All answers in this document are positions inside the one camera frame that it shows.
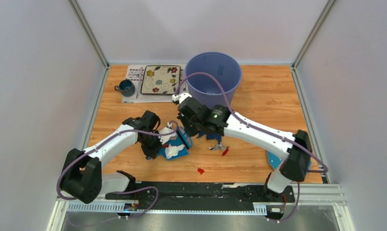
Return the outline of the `white paper scrap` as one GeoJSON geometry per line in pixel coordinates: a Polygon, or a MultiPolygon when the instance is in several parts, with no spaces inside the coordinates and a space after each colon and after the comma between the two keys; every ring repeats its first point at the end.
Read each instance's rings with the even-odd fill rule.
{"type": "Polygon", "coordinates": [[[185,145],[181,144],[178,146],[169,145],[169,147],[165,148],[165,158],[172,159],[177,157],[179,152],[185,148],[185,145]]]}

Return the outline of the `blue plastic dustpan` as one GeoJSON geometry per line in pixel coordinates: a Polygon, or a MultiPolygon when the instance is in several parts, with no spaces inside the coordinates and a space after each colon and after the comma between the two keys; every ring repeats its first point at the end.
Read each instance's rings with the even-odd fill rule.
{"type": "Polygon", "coordinates": [[[188,155],[191,147],[187,141],[174,134],[172,136],[152,136],[144,140],[141,149],[147,160],[162,156],[166,160],[173,160],[188,155]]]}

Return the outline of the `blue hand brush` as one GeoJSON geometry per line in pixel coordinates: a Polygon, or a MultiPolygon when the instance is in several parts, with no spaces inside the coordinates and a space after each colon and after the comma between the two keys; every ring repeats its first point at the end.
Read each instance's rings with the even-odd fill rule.
{"type": "Polygon", "coordinates": [[[191,149],[193,146],[193,141],[191,137],[188,135],[188,133],[185,131],[184,127],[179,126],[177,128],[176,133],[177,133],[178,142],[183,144],[187,150],[191,149]]]}

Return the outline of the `dark blue paper scrap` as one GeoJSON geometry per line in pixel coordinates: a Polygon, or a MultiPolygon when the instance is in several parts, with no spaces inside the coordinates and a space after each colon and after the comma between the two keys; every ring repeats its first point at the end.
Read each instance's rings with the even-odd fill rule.
{"type": "Polygon", "coordinates": [[[218,144],[221,144],[222,142],[222,136],[219,134],[210,134],[204,131],[200,131],[197,135],[197,139],[205,136],[206,140],[216,140],[218,144]]]}

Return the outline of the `blue plastic waste bin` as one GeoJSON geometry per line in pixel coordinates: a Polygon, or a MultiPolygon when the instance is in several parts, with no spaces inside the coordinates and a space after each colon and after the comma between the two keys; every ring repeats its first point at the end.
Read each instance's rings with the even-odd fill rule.
{"type": "Polygon", "coordinates": [[[204,52],[192,57],[186,64],[184,76],[187,90],[209,108],[230,106],[242,80],[242,69],[231,56],[221,52],[204,52]]]}

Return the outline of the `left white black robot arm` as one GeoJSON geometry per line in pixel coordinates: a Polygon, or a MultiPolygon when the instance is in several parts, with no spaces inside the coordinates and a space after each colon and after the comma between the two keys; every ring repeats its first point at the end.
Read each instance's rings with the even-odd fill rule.
{"type": "Polygon", "coordinates": [[[112,134],[84,150],[73,148],[66,156],[56,191],[64,200],[93,202],[99,195],[119,193],[124,199],[136,195],[130,174],[117,171],[103,174],[102,169],[126,148],[140,143],[145,156],[155,159],[159,150],[176,134],[174,121],[158,130],[160,118],[151,111],[127,118],[112,134]]]}

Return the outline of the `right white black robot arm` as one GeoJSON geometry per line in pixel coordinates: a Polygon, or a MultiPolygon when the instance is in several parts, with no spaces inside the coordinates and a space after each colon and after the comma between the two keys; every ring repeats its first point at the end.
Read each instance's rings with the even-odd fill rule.
{"type": "Polygon", "coordinates": [[[312,153],[306,131],[291,133],[270,128],[230,112],[222,105],[210,109],[188,93],[173,95],[172,99],[178,106],[177,117],[189,136],[203,133],[237,138],[270,151],[282,160],[266,180],[263,194],[267,200],[277,201],[290,183],[305,181],[312,153]]]}

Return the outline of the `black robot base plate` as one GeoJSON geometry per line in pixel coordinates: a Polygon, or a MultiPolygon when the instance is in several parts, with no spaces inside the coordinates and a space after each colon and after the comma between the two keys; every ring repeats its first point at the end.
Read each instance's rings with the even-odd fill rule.
{"type": "Polygon", "coordinates": [[[269,196],[263,184],[210,183],[210,182],[160,182],[140,181],[133,183],[132,190],[139,193],[118,195],[108,193],[108,200],[132,200],[139,209],[152,210],[198,210],[198,211],[250,211],[254,203],[295,202],[293,188],[287,186],[281,196],[269,196]]]}

